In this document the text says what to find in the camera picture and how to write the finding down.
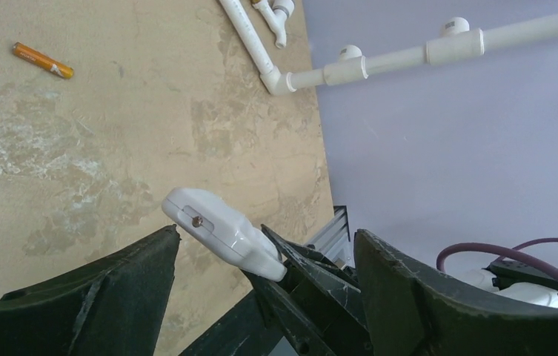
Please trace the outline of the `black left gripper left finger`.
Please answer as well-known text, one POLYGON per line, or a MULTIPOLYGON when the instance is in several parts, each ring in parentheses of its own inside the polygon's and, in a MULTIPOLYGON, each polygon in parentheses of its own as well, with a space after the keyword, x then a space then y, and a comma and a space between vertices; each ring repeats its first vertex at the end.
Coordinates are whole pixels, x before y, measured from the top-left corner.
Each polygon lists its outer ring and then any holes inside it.
POLYGON ((0 355, 152 355, 175 278, 168 225, 0 298, 0 355))

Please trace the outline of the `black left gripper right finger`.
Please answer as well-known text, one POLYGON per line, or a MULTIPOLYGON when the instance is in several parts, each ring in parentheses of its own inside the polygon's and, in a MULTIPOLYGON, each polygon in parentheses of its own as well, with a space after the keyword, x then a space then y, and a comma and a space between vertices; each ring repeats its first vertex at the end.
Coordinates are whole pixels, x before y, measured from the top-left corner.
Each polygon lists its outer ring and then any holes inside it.
POLYGON ((558 355, 558 309, 470 286, 363 229, 353 252, 376 355, 558 355))

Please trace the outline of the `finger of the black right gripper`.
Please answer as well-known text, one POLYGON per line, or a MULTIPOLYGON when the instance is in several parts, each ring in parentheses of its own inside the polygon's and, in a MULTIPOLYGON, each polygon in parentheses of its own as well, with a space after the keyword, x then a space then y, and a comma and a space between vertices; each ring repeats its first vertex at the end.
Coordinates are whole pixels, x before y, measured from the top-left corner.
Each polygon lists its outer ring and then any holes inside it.
POLYGON ((261 281, 266 318, 278 326, 298 355, 371 355, 361 291, 355 278, 322 253, 263 234, 285 257, 279 282, 261 281))
POLYGON ((297 355, 337 355, 330 327, 338 315, 326 272, 290 272, 275 283, 252 276, 253 291, 219 318, 183 355, 270 355, 286 340, 297 355))

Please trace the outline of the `white universal AC remote control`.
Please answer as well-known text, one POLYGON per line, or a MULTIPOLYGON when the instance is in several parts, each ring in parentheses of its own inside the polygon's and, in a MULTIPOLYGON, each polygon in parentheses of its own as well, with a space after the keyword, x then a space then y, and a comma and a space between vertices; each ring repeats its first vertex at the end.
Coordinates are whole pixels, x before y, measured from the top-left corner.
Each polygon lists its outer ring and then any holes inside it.
POLYGON ((162 211, 226 263, 274 282, 286 275, 270 239, 214 193, 174 188, 162 201, 162 211))

